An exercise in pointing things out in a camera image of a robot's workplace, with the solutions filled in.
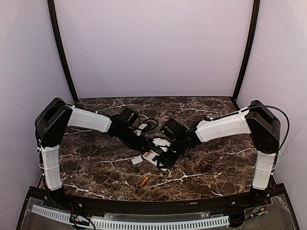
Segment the white remote control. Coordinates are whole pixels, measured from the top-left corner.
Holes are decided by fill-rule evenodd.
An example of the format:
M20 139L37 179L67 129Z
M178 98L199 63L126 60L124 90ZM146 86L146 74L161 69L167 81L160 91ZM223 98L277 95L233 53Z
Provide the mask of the white remote control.
M152 150L144 153L144 155L143 155L143 158L145 160L147 160L149 163L151 163L152 165L154 165L158 169L166 172L168 169L162 163L158 162L158 157L159 157L159 154L157 154L156 152L154 152Z

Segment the white battery cover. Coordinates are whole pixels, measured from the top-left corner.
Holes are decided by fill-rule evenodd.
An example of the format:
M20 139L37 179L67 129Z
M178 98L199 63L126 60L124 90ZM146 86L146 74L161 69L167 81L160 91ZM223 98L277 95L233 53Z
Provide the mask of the white battery cover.
M137 157L132 158L131 162L132 162L133 165L137 165L137 164L143 162L143 158L142 158L142 156L137 156Z

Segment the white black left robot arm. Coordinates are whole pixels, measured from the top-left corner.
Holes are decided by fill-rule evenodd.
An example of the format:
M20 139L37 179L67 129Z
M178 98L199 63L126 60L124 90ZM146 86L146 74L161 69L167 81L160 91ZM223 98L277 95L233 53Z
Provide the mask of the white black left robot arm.
M120 114L105 115L54 98L35 119L35 138L45 186L50 191L63 188L59 153L62 142L78 134L99 134L123 142L125 147L139 152L149 151L149 142L142 129L135 127L138 114L124 108Z

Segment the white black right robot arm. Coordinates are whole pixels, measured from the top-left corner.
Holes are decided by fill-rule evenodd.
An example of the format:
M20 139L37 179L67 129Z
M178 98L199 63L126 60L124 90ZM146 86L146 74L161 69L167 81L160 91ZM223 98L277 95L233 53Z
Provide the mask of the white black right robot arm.
M286 141L286 138L281 138L281 122L271 110L285 114L280 108L254 100L249 106L236 112L203 119L189 127L170 118L160 129L170 140L170 146L156 157L156 166L159 169L170 169L180 156L202 143L218 138L249 135L257 150L252 188L264 191Z

